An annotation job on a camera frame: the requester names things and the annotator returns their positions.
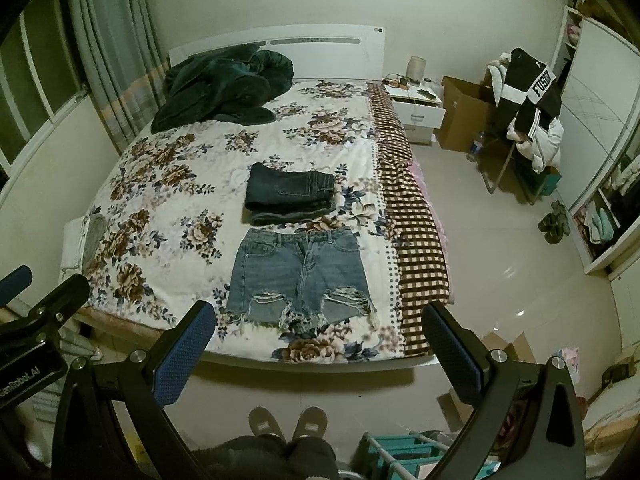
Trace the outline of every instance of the nightstand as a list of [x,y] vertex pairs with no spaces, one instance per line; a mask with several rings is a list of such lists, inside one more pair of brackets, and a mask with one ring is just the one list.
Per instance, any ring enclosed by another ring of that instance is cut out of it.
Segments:
[[422,83],[420,86],[409,86],[408,90],[385,85],[385,90],[391,97],[394,110],[411,142],[421,144],[431,143],[434,128],[442,126],[445,109],[439,97],[427,98],[418,93],[420,89],[429,88]]

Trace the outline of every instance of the white headboard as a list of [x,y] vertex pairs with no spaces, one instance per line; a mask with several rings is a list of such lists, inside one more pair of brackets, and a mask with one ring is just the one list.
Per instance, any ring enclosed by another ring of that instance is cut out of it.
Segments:
[[293,62],[295,79],[382,79],[385,29],[371,25],[280,25],[228,32],[169,51],[171,66],[189,56],[243,43],[260,43]]

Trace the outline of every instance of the floor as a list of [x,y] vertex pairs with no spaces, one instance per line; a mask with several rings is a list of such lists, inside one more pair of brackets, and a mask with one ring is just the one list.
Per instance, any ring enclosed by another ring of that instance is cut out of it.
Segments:
[[[620,352],[620,329],[606,276],[585,276],[570,238],[549,245],[538,221],[550,200],[530,206],[512,176],[489,195],[464,153],[414,145],[431,200],[449,239],[449,263],[459,323],[482,336],[521,332],[539,362],[578,347],[577,393],[590,396]],[[131,348],[100,337],[107,359]],[[362,433],[447,430],[438,397],[449,389],[439,365],[357,374],[298,374],[200,364],[176,404],[166,409],[189,446],[210,447],[249,431],[245,414],[269,408],[291,434],[304,406],[328,415],[326,438],[348,460]],[[121,406],[127,431],[126,412]]]

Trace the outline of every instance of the ripped denim shorts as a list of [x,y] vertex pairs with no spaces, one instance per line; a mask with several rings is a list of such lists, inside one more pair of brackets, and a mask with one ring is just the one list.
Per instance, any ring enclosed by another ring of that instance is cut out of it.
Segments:
[[296,332],[369,316],[375,309],[358,239],[348,227],[297,234],[250,229],[236,254],[226,311]]

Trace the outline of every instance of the striped fabric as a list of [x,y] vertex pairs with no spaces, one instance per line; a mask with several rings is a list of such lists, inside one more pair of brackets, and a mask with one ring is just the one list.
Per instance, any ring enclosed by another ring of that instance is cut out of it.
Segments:
[[374,83],[368,86],[378,130],[377,169],[394,227],[400,293],[396,309],[405,339],[404,355],[414,357],[429,350],[420,326],[422,308],[433,300],[447,303],[449,277],[433,216],[408,171],[413,155],[402,123],[382,87]]

